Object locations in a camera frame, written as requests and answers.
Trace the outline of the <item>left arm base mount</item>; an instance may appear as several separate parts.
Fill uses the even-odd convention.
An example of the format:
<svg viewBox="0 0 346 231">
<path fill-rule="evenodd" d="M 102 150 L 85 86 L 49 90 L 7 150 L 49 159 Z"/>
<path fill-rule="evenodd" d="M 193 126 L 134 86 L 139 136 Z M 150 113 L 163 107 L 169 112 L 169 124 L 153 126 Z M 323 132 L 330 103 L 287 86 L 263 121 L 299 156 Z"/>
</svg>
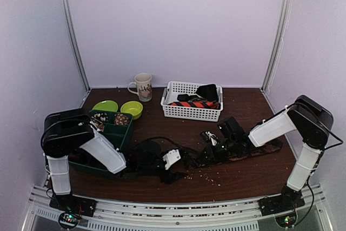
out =
<svg viewBox="0 0 346 231">
<path fill-rule="evenodd" d="M 62 211 L 57 222 L 63 229 L 76 228 L 83 217 L 93 217 L 97 204 L 96 200 L 76 196 L 70 202 L 52 198 L 49 203 L 51 208 Z"/>
</svg>

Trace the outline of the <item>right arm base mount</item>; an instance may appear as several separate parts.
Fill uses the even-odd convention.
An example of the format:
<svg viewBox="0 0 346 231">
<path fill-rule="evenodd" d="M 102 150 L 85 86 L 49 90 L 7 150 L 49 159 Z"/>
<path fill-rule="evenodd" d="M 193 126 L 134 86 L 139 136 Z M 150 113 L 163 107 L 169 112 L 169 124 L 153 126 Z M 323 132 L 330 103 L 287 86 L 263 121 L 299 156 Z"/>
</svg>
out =
<svg viewBox="0 0 346 231">
<path fill-rule="evenodd" d="M 258 201 L 262 216 L 273 215 L 281 228 L 292 228 L 298 222 L 297 208 L 305 205 L 301 192 L 264 197 Z"/>
</svg>

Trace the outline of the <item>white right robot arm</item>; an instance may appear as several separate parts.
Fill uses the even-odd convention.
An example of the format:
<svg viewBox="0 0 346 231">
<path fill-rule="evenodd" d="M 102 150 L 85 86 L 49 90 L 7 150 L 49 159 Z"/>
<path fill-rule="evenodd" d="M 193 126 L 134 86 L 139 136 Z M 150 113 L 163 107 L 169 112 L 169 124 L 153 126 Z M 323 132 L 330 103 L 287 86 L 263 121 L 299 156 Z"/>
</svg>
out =
<svg viewBox="0 0 346 231">
<path fill-rule="evenodd" d="M 217 125 L 223 140 L 210 131 L 202 132 L 206 146 L 196 163 L 211 166 L 273 153 L 282 148 L 281 137 L 296 135 L 300 138 L 300 153 L 277 198 L 279 208 L 288 210 L 298 201 L 302 188 L 308 184 L 324 153 L 344 143 L 332 131 L 333 125 L 334 117 L 328 109 L 301 95 L 248 131 L 234 117 L 229 117 Z"/>
</svg>

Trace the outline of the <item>dark red patterned tie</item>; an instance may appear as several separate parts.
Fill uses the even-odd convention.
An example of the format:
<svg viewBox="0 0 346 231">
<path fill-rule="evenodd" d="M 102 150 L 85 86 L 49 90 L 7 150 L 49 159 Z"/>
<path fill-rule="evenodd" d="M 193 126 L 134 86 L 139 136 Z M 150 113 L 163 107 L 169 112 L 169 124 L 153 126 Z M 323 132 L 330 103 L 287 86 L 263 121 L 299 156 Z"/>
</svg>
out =
<svg viewBox="0 0 346 231">
<path fill-rule="evenodd" d="M 216 146 L 207 144 L 197 156 L 184 154 L 182 159 L 185 169 L 192 170 L 275 153 L 280 151 L 282 147 L 283 142 L 277 138 L 261 147 L 254 147 L 246 142 L 225 141 Z"/>
</svg>

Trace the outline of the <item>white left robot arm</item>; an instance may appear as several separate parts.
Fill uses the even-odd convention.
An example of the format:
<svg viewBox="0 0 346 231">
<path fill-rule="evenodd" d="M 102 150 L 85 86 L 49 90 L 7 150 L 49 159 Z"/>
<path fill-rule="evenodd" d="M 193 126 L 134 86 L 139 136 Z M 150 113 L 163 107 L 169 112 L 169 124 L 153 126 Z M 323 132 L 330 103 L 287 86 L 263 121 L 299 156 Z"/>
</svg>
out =
<svg viewBox="0 0 346 231">
<path fill-rule="evenodd" d="M 133 119 L 130 113 L 84 109 L 61 111 L 45 118 L 41 148 L 53 197 L 65 211 L 71 212 L 78 206 L 71 190 L 70 163 L 121 180 L 154 175 L 161 182 L 172 184 L 186 177 L 186 173 L 170 170 L 182 159 L 184 148 L 178 144 L 173 150 L 163 151 L 152 138 L 128 147 Z"/>
</svg>

